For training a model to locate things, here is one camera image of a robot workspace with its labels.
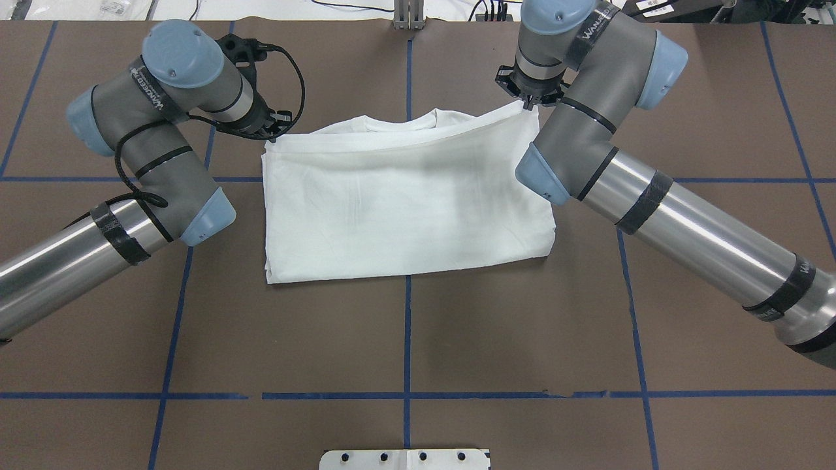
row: brown table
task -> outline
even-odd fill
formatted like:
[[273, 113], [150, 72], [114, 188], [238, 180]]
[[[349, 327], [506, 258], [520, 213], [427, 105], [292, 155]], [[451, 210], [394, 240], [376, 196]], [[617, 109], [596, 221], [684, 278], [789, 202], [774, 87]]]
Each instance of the brown table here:
[[[149, 26], [0, 23], [0, 258], [124, 191], [64, 107], [124, 69]], [[293, 54], [298, 132], [495, 109], [517, 26], [201, 23]], [[836, 76], [818, 59], [836, 29], [656, 27], [690, 64], [616, 145], [832, 272], [836, 92], [816, 84]], [[280, 56], [259, 65], [274, 107], [296, 108], [296, 83]], [[555, 209], [546, 259], [267, 286], [261, 146], [183, 129], [238, 219], [0, 351], [1, 468], [314, 469], [325, 449], [404, 446], [490, 448], [496, 469], [832, 467], [836, 372], [577, 202]]]

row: light blue cap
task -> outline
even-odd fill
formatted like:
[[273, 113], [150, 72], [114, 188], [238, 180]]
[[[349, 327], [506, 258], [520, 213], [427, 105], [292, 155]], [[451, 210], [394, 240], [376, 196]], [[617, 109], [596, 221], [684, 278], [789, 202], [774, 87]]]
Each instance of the light blue cap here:
[[210, 84], [223, 70], [221, 47], [200, 28], [182, 19], [151, 28], [142, 41], [142, 59], [160, 82], [177, 88]]
[[541, 197], [558, 206], [569, 200], [569, 193], [557, 176], [554, 175], [552, 167], [546, 163], [543, 155], [534, 146], [534, 142], [528, 144], [528, 150], [522, 156], [517, 169], [514, 171], [517, 181], [521, 182], [528, 189], [536, 192]]
[[520, 19], [537, 34], [566, 33], [581, 24], [595, 8], [596, 0], [525, 0]]
[[67, 122], [75, 136], [87, 148], [99, 155], [113, 156], [113, 149], [105, 142], [105, 138], [102, 137], [96, 125], [96, 118], [93, 116], [93, 88], [95, 87], [90, 87], [67, 106]]
[[191, 220], [180, 240], [193, 247], [235, 222], [235, 208], [219, 187]]
[[645, 88], [641, 91], [639, 102], [635, 105], [643, 110], [652, 110], [665, 98], [670, 87], [679, 79], [682, 70], [688, 64], [688, 51], [656, 31], [656, 46], [650, 71], [647, 73]]

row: folded shirt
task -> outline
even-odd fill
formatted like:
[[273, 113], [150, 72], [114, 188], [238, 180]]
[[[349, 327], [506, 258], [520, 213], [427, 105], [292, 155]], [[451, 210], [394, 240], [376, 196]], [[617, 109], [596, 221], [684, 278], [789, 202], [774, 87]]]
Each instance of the folded shirt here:
[[551, 205], [514, 177], [539, 131], [514, 102], [478, 117], [360, 116], [262, 156], [267, 281], [476, 268], [548, 255]]

